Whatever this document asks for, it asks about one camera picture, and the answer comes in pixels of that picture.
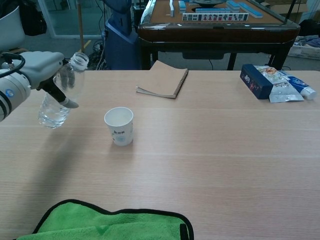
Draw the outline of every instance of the tissue box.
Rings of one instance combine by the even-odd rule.
[[[274,85],[252,64],[242,66],[240,78],[257,99],[268,99]]]

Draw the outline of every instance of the spiral notebook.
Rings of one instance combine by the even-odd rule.
[[[142,79],[135,90],[141,94],[175,99],[188,72],[188,69],[177,69],[161,61],[156,61],[149,70],[148,78]]]

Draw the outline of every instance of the robotic hand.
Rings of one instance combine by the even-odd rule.
[[[23,103],[32,89],[43,89],[61,105],[73,109],[78,104],[68,99],[55,85],[53,77],[64,64],[60,52],[2,53],[0,69],[0,122]]]

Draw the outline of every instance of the paper cup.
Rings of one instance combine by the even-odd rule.
[[[126,146],[134,139],[134,113],[127,107],[115,107],[104,115],[104,122],[109,127],[113,142]]]

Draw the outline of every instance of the water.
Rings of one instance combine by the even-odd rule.
[[[39,111],[39,122],[47,128],[58,128],[64,124],[70,109],[59,104],[48,93],[45,95]]]

